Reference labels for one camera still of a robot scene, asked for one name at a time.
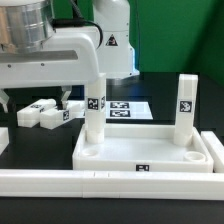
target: white robot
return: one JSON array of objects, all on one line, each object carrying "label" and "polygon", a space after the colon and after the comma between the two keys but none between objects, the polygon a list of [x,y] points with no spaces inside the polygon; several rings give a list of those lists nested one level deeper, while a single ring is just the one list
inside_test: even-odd
[{"label": "white robot", "polygon": [[[121,79],[138,75],[129,44],[127,0],[94,0],[94,27],[55,28],[51,0],[0,0],[0,103],[4,88],[62,86],[66,101],[72,85],[97,80],[99,73]],[[113,14],[119,10],[120,17]]]}]

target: label sticker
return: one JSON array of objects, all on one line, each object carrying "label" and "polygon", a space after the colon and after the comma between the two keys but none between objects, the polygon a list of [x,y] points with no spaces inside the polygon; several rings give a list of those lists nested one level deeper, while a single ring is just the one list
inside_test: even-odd
[{"label": "label sticker", "polygon": [[63,121],[69,120],[69,110],[63,112]]},{"label": "label sticker", "polygon": [[99,99],[88,98],[88,109],[99,110]]},{"label": "label sticker", "polygon": [[131,117],[130,110],[111,110],[110,117]]},{"label": "label sticker", "polygon": [[129,109],[129,103],[126,102],[111,102],[110,108]]},{"label": "label sticker", "polygon": [[112,46],[112,47],[118,46],[117,41],[113,34],[110,36],[109,40],[107,41],[106,46]]},{"label": "label sticker", "polygon": [[30,107],[31,107],[31,108],[36,108],[36,109],[38,109],[38,108],[42,107],[42,105],[33,104],[33,105],[31,105]]},{"label": "label sticker", "polygon": [[149,172],[149,165],[136,165],[137,172]]},{"label": "label sticker", "polygon": [[181,100],[179,103],[180,113],[191,113],[193,111],[193,102]]}]

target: warning label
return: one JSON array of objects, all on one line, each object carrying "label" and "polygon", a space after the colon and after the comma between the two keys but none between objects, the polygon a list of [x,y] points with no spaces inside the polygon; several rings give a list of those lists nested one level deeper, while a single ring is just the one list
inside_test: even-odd
[{"label": "warning label", "polygon": [[112,46],[112,47],[118,46],[117,41],[113,34],[110,36],[109,40],[107,41],[106,46]]}]

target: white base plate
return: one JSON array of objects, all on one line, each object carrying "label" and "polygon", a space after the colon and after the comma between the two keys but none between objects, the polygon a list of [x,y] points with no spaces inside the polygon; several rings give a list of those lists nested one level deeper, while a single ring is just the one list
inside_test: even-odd
[{"label": "white base plate", "polygon": [[[84,110],[77,118],[84,118]],[[148,102],[107,101],[107,119],[134,119],[152,120],[152,113]]]}]

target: white tray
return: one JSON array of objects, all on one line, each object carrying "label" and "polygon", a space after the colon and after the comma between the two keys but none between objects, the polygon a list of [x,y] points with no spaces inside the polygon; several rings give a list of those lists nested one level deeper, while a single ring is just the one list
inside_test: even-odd
[{"label": "white tray", "polygon": [[73,169],[213,172],[213,159],[195,128],[189,147],[174,145],[173,136],[174,126],[106,124],[104,143],[90,144],[83,126],[72,157]]}]

